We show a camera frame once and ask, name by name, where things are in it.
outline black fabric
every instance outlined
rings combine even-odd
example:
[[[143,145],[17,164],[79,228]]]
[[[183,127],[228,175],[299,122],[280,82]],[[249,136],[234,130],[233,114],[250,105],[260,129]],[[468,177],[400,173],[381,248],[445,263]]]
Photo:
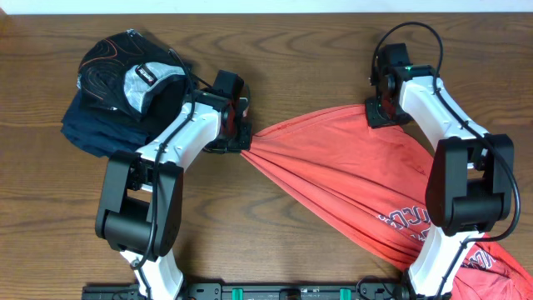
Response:
[[[115,107],[116,111],[141,121],[143,115],[129,104],[123,88],[126,71],[141,63],[177,66],[165,50],[134,30],[98,42],[78,69],[83,107],[108,111]]]
[[[185,89],[185,79],[170,82],[159,95],[154,96],[146,116],[140,122],[120,110],[105,110],[87,105],[87,102],[83,101],[86,94],[82,95],[81,109],[98,118],[141,130],[153,139],[162,133],[182,110]]]
[[[80,110],[81,93],[63,117],[61,132],[76,147],[94,156],[111,156],[116,150],[135,152],[151,139],[148,132],[110,122]]]

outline wooden table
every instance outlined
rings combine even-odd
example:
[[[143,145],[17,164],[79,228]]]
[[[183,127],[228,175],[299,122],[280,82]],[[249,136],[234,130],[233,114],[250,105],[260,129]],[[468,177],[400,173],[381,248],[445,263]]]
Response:
[[[77,65],[97,41],[135,28],[196,62],[208,82],[219,69],[239,73],[252,87],[257,131],[362,103],[373,92],[367,78],[377,41],[407,20],[441,34],[441,75],[453,98],[479,124],[513,139],[523,213],[502,244],[533,271],[533,15],[20,16],[2,21],[0,31],[0,298],[76,299],[87,283],[134,280],[94,232],[107,159],[59,132],[77,90]],[[407,42],[415,63],[436,64],[427,32],[406,28],[389,41]],[[400,275],[237,155],[202,153],[189,169],[174,253],[190,278],[229,283]]]

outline gray and white garment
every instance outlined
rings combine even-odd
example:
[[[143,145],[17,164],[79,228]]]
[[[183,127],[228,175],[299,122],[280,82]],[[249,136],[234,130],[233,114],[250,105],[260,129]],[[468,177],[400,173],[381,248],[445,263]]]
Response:
[[[124,78],[124,94],[132,108],[144,116],[152,103],[153,97],[158,95],[168,83],[183,79],[185,72],[183,72],[181,67],[169,66],[165,63],[143,63],[141,67],[147,68],[155,76],[155,82],[150,85],[145,81],[146,78],[143,79],[141,77],[141,75],[148,77],[150,75],[144,72],[139,74],[136,71],[139,67],[140,65],[135,65],[127,70]]]

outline dark blue clothing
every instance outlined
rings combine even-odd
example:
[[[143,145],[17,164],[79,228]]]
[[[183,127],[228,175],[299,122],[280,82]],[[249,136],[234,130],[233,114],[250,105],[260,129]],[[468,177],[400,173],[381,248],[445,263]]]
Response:
[[[80,101],[78,92],[63,117],[61,129],[76,147],[97,157],[109,157],[116,150],[133,153],[148,142],[148,132],[80,110]]]

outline green connector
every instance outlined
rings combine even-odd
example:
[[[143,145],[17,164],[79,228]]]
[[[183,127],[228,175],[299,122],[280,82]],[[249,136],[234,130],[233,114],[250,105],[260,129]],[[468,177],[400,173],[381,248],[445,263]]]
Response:
[[[243,300],[244,299],[244,292],[242,291],[242,288],[233,288],[232,289],[232,300]]]
[[[351,300],[351,289],[341,288],[341,300]]]

